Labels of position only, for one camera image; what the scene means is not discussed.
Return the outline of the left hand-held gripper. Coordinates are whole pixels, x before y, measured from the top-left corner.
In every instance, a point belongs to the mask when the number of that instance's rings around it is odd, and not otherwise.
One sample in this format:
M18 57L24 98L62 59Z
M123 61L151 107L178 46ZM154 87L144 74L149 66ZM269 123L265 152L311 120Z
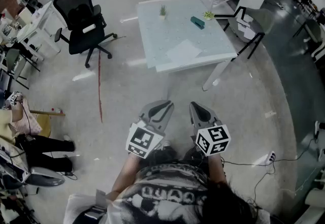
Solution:
M165 107L159 119L151 119ZM174 104L170 100L158 100L145 105L138 120L129 128L126 151L146 159L165 137L165 129L173 111Z

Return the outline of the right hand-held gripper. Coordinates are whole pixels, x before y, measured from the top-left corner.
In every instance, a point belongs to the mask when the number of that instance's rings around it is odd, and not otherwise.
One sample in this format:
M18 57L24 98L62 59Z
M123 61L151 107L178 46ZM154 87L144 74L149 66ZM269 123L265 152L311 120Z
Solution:
M196 150L205 156L226 151L231 136L228 127L222 124L216 113L205 105L190 102L189 114L194 127L194 135L191 136L191 139Z

